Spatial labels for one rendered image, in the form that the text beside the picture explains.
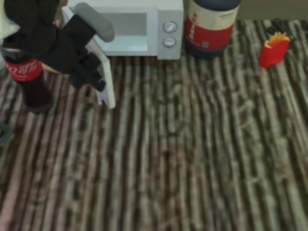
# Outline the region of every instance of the microwave knob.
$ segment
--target microwave knob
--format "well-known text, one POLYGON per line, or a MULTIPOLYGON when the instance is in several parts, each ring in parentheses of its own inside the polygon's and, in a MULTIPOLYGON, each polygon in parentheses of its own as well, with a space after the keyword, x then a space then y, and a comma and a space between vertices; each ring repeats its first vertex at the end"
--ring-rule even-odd
POLYGON ((175 22, 165 23, 163 29, 166 33, 173 33, 177 30, 178 25, 175 22))
POLYGON ((172 48, 176 45, 177 41, 175 38, 168 37, 163 40, 163 45, 168 48, 172 48))

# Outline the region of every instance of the white microwave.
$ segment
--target white microwave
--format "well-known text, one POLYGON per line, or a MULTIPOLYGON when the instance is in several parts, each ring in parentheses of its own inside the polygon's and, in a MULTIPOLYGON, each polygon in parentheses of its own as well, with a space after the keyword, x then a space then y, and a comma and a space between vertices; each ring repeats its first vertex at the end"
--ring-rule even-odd
POLYGON ((182 0, 68 0, 62 8, 64 22, 81 2, 101 13, 115 30, 115 39, 95 42, 107 56, 157 56, 160 60, 180 58, 183 33, 182 0))

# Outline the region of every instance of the brown striped tabletop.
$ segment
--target brown striped tabletop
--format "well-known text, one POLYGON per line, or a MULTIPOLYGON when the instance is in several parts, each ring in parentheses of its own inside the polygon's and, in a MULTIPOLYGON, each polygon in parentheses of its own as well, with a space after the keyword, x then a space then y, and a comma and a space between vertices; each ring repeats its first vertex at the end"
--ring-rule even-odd
POLYGON ((45 73, 35 116, 2 76, 0 231, 308 231, 308 22, 267 70, 266 24, 213 61, 112 57, 114 110, 45 73))

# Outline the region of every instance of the container label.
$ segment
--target container label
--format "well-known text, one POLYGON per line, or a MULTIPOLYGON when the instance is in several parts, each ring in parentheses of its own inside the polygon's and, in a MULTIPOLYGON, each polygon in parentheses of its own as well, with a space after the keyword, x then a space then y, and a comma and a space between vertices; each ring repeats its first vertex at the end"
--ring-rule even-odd
POLYGON ((36 59, 31 59, 30 61, 22 64, 5 63, 10 75, 16 81, 27 82, 34 80, 43 71, 42 64, 36 59))
POLYGON ((232 33, 239 6, 230 11, 211 11, 190 1, 185 37, 201 50, 224 48, 232 33))

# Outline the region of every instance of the microwave window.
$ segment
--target microwave window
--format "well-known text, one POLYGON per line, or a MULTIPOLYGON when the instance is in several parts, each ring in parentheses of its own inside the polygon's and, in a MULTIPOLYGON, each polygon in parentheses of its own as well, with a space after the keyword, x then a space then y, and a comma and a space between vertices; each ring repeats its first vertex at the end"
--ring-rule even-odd
POLYGON ((146 13, 102 13, 115 29, 116 36, 146 36, 146 13))

